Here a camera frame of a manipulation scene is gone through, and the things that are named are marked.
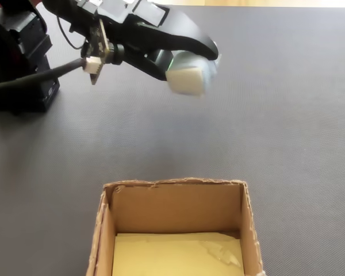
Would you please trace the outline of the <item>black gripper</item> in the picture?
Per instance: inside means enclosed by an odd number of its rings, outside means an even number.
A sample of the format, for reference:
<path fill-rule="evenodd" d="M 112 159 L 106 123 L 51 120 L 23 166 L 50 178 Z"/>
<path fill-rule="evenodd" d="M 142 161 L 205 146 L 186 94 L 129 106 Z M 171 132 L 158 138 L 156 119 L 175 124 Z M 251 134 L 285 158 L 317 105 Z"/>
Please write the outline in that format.
<path fill-rule="evenodd" d="M 184 12 L 150 1 L 43 1 L 45 8 L 70 23 L 70 32 L 87 37 L 102 20 L 123 26 L 122 36 L 134 47 L 115 47 L 116 59 L 166 81 L 174 55 L 188 51 L 216 60 L 215 42 Z"/>

